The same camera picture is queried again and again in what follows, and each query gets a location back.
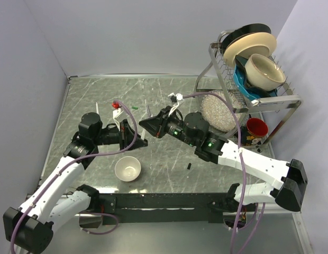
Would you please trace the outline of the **white pen black tip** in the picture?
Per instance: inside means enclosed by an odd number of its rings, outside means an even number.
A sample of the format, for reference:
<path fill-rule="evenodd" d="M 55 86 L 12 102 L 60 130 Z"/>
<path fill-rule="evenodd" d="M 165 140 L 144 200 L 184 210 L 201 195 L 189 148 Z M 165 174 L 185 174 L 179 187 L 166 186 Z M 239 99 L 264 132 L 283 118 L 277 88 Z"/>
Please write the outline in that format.
<path fill-rule="evenodd" d="M 99 114 L 99 105 L 98 105 L 98 102 L 95 103 L 95 106 L 96 106 L 96 113 Z"/>

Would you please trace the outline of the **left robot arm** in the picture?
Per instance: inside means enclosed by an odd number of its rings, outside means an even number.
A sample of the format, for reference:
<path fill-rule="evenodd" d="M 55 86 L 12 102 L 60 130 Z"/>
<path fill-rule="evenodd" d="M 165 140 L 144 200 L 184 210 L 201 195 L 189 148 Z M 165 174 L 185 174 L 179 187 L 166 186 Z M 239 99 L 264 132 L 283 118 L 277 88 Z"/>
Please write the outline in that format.
<path fill-rule="evenodd" d="M 77 187 L 63 202 L 59 199 L 100 156 L 98 147 L 110 144 L 118 144 L 117 153 L 123 153 L 146 147 L 148 142 L 126 119 L 115 119 L 103 127 L 98 113 L 84 114 L 78 131 L 49 177 L 19 208 L 9 207 L 4 213 L 5 236 L 11 253 L 43 253 L 54 233 L 75 214 L 102 211 L 99 191 L 88 185 Z"/>

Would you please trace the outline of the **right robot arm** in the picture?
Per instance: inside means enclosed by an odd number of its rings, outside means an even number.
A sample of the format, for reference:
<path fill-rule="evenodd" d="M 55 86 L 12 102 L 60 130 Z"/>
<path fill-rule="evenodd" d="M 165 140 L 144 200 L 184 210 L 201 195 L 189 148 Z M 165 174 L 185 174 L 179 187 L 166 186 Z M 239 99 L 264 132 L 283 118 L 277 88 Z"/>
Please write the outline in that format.
<path fill-rule="evenodd" d="M 234 142 L 209 130 L 209 123 L 200 112 L 192 112 L 183 120 L 168 106 L 139 125 L 153 137 L 172 137 L 195 147 L 195 155 L 206 162 L 245 170 L 262 180 L 261 183 L 232 184 L 226 198 L 227 207 L 238 211 L 251 203 L 276 203 L 281 208 L 299 212 L 308 184 L 304 165 L 297 159 L 290 162 L 268 158 L 253 151 L 238 148 Z"/>

